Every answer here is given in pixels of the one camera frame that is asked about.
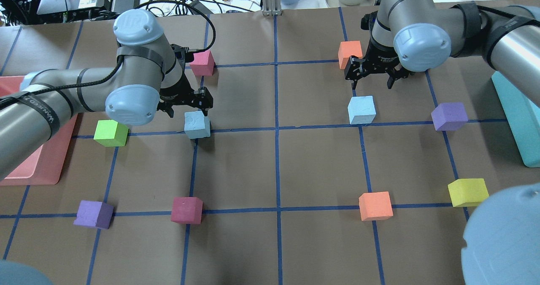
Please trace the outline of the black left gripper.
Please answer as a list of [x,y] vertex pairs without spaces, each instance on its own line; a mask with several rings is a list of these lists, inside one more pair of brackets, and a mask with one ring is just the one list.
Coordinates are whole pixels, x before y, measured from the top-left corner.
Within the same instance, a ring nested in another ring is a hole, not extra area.
[[160,102],[157,110],[162,111],[170,118],[174,117],[175,105],[187,105],[200,109],[204,116],[208,116],[208,111],[213,108],[213,96],[207,88],[193,89],[183,74],[181,78],[172,86],[161,88],[159,91]]

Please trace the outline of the pink block near left arm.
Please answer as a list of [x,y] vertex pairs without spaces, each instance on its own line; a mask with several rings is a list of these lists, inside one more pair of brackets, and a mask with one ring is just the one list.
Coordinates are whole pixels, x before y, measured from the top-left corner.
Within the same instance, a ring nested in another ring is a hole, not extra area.
[[194,60],[189,63],[195,76],[212,76],[215,60],[210,50],[194,54]]

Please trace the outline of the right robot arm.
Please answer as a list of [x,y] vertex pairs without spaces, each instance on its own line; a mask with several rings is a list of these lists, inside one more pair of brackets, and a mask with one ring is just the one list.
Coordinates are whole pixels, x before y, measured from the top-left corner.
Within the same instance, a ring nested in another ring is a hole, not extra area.
[[370,32],[363,58],[350,56],[346,80],[389,75],[387,86],[448,58],[481,56],[530,100],[539,101],[539,7],[494,8],[474,1],[438,8],[433,0],[378,0],[361,28]]

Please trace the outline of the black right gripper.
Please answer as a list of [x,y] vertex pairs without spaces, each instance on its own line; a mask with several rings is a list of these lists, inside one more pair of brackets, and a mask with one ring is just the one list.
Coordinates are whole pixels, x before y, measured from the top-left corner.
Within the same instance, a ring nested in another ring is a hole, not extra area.
[[407,79],[410,75],[416,74],[416,72],[403,67],[397,70],[396,67],[399,64],[399,57],[393,47],[370,40],[363,58],[350,56],[347,60],[345,80],[351,82],[351,89],[356,89],[359,79],[363,78],[364,75],[386,73],[389,75],[386,86],[388,89],[392,89],[395,81]]

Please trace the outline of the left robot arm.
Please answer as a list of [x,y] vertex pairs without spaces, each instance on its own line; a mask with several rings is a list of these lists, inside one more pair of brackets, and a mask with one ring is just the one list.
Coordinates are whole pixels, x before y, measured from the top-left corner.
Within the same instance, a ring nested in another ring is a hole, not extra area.
[[106,112],[124,125],[146,125],[157,111],[197,108],[206,116],[213,97],[185,75],[194,60],[187,47],[169,43],[154,14],[136,9],[113,24],[113,68],[43,70],[27,74],[19,91],[1,97],[1,178],[5,179],[79,113]]

